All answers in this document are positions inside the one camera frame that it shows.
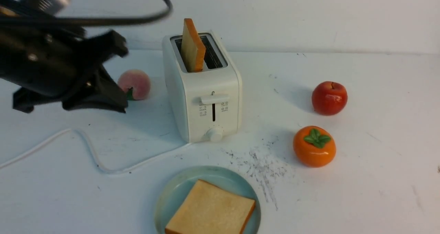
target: power cord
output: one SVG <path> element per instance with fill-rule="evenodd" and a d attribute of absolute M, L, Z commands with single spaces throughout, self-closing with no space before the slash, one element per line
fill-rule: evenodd
<path fill-rule="evenodd" d="M 156 14 L 148 16 L 137 16 L 132 18 L 32 18 L 22 16 L 0 16 L 1 26 L 32 26 L 37 28 L 82 26 L 128 26 L 152 23 L 166 18 L 173 11 L 171 0 L 163 0 L 167 8 Z M 21 4 L 14 0 L 0 0 L 0 7 L 10 10 L 20 9 Z"/>
<path fill-rule="evenodd" d="M 61 135 L 66 134 L 68 132 L 76 132 L 77 134 L 79 134 L 85 140 L 85 142 L 87 143 L 87 146 L 88 146 L 88 148 L 90 150 L 90 153 L 91 153 L 91 155 L 93 157 L 93 160 L 95 161 L 95 164 L 97 165 L 97 167 L 101 171 L 103 171 L 104 173 L 111 174 L 111 175 L 117 175 L 117 174 L 123 174 L 123 173 L 131 172 L 131 171 L 133 171 L 133 170 L 135 170 L 135 169 L 137 169 L 137 168 L 139 168 L 139 167 L 141 167 L 143 165 L 146 165 L 146 164 L 149 164 L 150 162 L 153 162 L 154 160 L 171 156 L 172 154 L 180 151 L 181 149 L 186 148 L 189 145 L 191 145 L 191 143 L 187 143 L 185 145 L 182 145 L 182 146 L 180 146 L 178 148 L 175 148 L 175 149 L 172 149 L 170 151 L 166 151 L 166 152 L 163 152 L 161 154 L 157 154 L 157 155 L 155 155 L 153 157 L 149 157 L 149 158 L 147 158 L 147 159 L 145 159 L 145 160 L 143 160 L 141 162 L 138 162 L 137 164 L 129 166 L 127 168 L 112 170 L 112 169 L 109 169 L 109 168 L 105 167 L 104 164 L 99 160 L 98 154 L 95 151 L 95 149 L 93 148 L 93 145 L 92 145 L 92 143 L 90 141 L 89 136 L 84 131 L 82 131 L 81 129 L 64 129 L 64 130 L 62 130 L 62 131 L 52 135 L 51 137 L 47 138 L 46 140 L 44 140 L 43 142 L 41 142 L 38 145 L 34 146 L 33 148 L 29 149 L 28 151 L 24 152 L 22 155 L 19 155 L 19 156 L 15 157 L 15 158 L 7 161 L 7 162 L 4 162 L 3 164 L 0 165 L 0 170 L 8 167 L 9 165 L 13 165 L 16 162 L 19 162 L 19 161 L 27 158 L 31 154 L 39 151 L 44 146 L 46 146 L 46 145 L 50 144 L 51 142 L 53 142 L 54 140 L 56 140 L 57 137 L 60 137 Z"/>

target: white toaster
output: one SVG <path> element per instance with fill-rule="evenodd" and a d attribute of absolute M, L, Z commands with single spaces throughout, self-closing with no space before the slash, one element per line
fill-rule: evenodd
<path fill-rule="evenodd" d="M 180 55 L 182 35 L 162 40 L 165 84 L 180 135 L 188 143 L 220 141 L 242 122 L 242 78 L 212 31 L 200 32 L 203 70 L 189 73 Z"/>

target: toaster knob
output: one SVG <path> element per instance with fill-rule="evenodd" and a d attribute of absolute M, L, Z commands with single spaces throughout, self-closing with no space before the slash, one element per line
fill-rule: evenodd
<path fill-rule="evenodd" d="M 218 142 L 223 138 L 223 129 L 219 127 L 214 127 L 212 129 L 209 129 L 207 132 L 209 140 L 212 142 Z"/>

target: red apple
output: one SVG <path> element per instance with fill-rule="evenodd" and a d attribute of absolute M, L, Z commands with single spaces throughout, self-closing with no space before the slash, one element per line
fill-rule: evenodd
<path fill-rule="evenodd" d="M 118 86 L 127 94 L 128 100 L 142 100 L 151 90 L 151 81 L 144 71 L 131 69 L 119 77 Z"/>
<path fill-rule="evenodd" d="M 336 115 L 346 106 L 347 100 L 345 87 L 331 81 L 320 83 L 311 95 L 313 108 L 320 115 Z"/>

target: white cable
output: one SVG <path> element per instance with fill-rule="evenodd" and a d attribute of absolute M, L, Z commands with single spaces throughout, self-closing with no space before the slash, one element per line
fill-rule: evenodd
<path fill-rule="evenodd" d="M 101 163 L 101 161 L 99 160 L 97 152 L 93 148 L 93 145 L 92 145 L 92 143 L 90 141 L 89 136 L 84 131 L 82 131 L 81 129 L 64 129 L 64 130 L 62 130 L 62 131 L 52 135 L 51 137 L 47 138 L 46 140 L 44 140 L 43 142 L 41 142 L 38 145 L 34 146 L 33 148 L 29 149 L 28 151 L 24 152 L 22 155 L 19 155 L 19 156 L 15 157 L 15 158 L 7 161 L 7 162 L 4 162 L 3 164 L 0 165 L 0 170 L 3 169 L 3 168 L 8 167 L 9 165 L 15 164 L 16 162 L 18 162 L 18 161 L 20 161 L 22 159 L 25 159 L 26 157 L 30 156 L 34 152 L 37 152 L 38 150 L 40 150 L 44 146 L 50 144 L 57 137 L 60 137 L 61 135 L 66 134 L 66 133 L 71 132 L 71 131 L 72 132 L 77 132 L 86 141 L 87 146 L 88 146 L 88 148 L 90 150 L 90 153 L 91 153 L 91 155 L 93 157 L 93 160 L 95 161 L 95 164 L 98 166 L 98 168 L 101 171 L 103 171 L 103 172 L 105 172 L 107 174 L 112 174 L 112 175 L 131 172 L 131 171 L 133 171 L 133 170 L 135 170 L 135 169 L 137 169 L 137 168 L 139 168 L 139 167 L 141 167 L 141 166 L 143 166 L 143 165 L 145 165 L 145 164 L 147 164 L 149 162 L 152 162 L 152 161 L 154 161 L 156 159 L 160 159 L 160 158 L 163 158 L 163 157 L 168 157 L 171 154 L 174 154 L 175 152 L 179 151 L 180 149 L 186 148 L 187 146 L 191 145 L 191 143 L 187 143 L 185 145 L 182 145 L 182 146 L 180 146 L 178 148 L 175 148 L 175 149 L 172 149 L 170 151 L 166 151 L 166 152 L 163 152 L 161 154 L 157 154 L 155 156 L 149 157 L 149 158 L 147 158 L 147 159 L 145 159 L 145 160 L 143 160 L 141 162 L 138 162 L 137 164 L 132 165 L 130 167 L 127 167 L 127 168 L 124 168 L 124 169 L 111 170 L 111 169 L 105 167 L 104 164 Z"/>

